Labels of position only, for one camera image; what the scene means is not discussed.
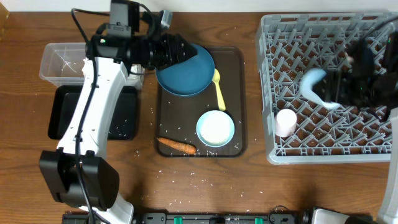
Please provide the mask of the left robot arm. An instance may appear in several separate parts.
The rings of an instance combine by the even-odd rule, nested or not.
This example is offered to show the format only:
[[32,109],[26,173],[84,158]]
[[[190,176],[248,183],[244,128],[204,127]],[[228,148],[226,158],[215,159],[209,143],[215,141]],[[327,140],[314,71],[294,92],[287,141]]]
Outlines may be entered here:
[[196,56],[181,35],[168,34],[172,13],[134,1],[112,1],[109,22],[86,37],[84,84],[56,150],[43,151],[40,171],[56,202],[88,211],[87,223],[131,223],[134,207],[119,194],[119,174],[106,162],[108,131],[133,65],[163,70]]

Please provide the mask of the light blue plastic cup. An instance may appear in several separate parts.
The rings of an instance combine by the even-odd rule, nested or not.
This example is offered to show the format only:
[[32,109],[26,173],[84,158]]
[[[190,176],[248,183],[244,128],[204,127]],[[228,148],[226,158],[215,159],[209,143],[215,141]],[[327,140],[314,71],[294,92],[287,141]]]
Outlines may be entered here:
[[300,94],[307,100],[312,101],[328,110],[336,110],[341,105],[336,102],[322,100],[313,90],[315,85],[326,77],[326,71],[320,68],[311,68],[301,78]]

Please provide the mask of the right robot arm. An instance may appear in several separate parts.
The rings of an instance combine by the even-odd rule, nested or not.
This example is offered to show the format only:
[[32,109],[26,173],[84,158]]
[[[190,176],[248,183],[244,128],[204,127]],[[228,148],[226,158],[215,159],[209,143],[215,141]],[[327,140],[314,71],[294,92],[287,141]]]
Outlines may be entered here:
[[392,152],[387,187],[376,223],[397,223],[397,32],[387,38],[382,67],[386,73],[375,73],[374,54],[362,36],[347,51],[350,72],[312,68],[300,82],[301,95],[326,109],[355,106],[358,109],[386,107],[385,120],[392,127]]

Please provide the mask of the pink white plastic cup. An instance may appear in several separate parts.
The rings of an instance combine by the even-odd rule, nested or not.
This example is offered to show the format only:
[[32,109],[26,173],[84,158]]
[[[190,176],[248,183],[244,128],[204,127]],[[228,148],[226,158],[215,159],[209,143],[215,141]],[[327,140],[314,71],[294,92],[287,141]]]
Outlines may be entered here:
[[275,116],[275,134],[282,138],[292,135],[297,124],[297,115],[293,110],[282,109]]

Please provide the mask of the yellow plastic spoon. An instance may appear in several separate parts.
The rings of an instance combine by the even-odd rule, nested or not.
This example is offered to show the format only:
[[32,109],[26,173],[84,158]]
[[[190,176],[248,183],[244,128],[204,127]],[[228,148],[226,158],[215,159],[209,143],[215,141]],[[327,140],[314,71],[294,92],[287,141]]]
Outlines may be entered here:
[[224,98],[221,92],[221,88],[220,88],[220,80],[221,80],[221,76],[220,73],[217,69],[215,69],[213,78],[212,78],[212,82],[215,84],[215,88],[216,88],[216,97],[217,97],[217,103],[218,103],[218,109],[220,111],[225,111],[226,110],[226,105],[224,102]]

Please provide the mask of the dark blue plate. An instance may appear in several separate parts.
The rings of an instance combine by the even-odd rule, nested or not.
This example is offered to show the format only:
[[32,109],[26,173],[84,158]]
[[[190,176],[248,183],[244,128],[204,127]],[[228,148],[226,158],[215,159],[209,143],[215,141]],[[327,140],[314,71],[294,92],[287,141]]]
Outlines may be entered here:
[[215,72],[214,60],[204,47],[193,46],[197,50],[196,56],[164,70],[156,70],[156,79],[167,92],[177,96],[193,96],[211,83]]

